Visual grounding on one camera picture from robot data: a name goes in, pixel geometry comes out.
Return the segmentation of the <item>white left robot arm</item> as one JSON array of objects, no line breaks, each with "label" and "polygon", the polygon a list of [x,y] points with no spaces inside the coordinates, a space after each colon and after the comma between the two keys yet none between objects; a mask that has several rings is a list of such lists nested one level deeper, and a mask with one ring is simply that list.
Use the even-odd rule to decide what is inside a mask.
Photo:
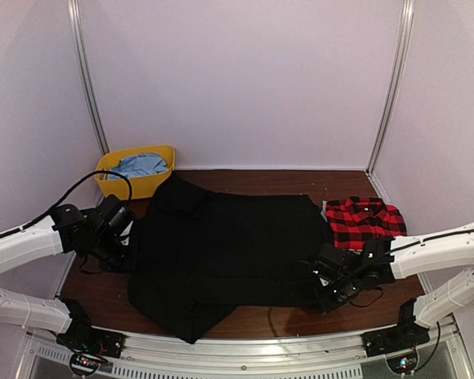
[{"label": "white left robot arm", "polygon": [[[0,275],[45,257],[75,253],[93,256],[105,268],[127,268],[128,234],[135,217],[121,203],[80,210],[61,205],[32,225],[0,234]],[[0,287],[0,324],[66,334],[82,351],[98,342],[81,306],[70,300],[38,298]]]}]

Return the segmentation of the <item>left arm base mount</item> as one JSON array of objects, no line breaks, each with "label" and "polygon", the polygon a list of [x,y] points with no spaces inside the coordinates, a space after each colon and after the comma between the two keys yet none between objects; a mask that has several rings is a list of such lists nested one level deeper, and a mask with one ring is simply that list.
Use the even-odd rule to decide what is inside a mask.
[{"label": "left arm base mount", "polygon": [[93,327],[88,314],[76,300],[64,298],[61,302],[68,309],[70,324],[66,332],[55,333],[58,343],[101,358],[121,357],[124,334]]}]

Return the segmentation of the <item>black long sleeve shirt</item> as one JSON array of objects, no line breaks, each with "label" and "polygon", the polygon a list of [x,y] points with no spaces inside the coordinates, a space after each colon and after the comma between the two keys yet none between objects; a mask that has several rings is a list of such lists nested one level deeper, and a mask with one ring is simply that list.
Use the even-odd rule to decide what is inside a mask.
[{"label": "black long sleeve shirt", "polygon": [[130,304],[195,343],[239,306],[311,307],[314,259],[332,242],[306,195],[218,193],[171,175],[134,229]]}]

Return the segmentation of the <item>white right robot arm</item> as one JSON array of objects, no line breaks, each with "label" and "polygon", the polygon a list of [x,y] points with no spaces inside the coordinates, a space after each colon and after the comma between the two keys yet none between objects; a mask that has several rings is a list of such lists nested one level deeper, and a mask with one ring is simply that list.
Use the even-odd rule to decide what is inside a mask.
[{"label": "white right robot arm", "polygon": [[461,267],[463,270],[436,290],[401,306],[399,321],[389,331],[396,348],[406,348],[419,328],[438,321],[474,300],[474,221],[438,233],[370,240],[360,253],[322,247],[313,261],[313,273],[322,288],[316,291],[322,312],[331,312],[361,292],[422,272]]}]

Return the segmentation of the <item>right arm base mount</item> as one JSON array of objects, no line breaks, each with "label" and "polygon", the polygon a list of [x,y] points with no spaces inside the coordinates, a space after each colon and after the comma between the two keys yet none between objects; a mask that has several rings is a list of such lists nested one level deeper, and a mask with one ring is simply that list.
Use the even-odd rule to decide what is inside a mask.
[{"label": "right arm base mount", "polygon": [[383,328],[362,335],[367,357],[388,355],[412,349],[430,341],[429,328],[416,323],[413,298],[400,307],[398,322],[393,327]]}]

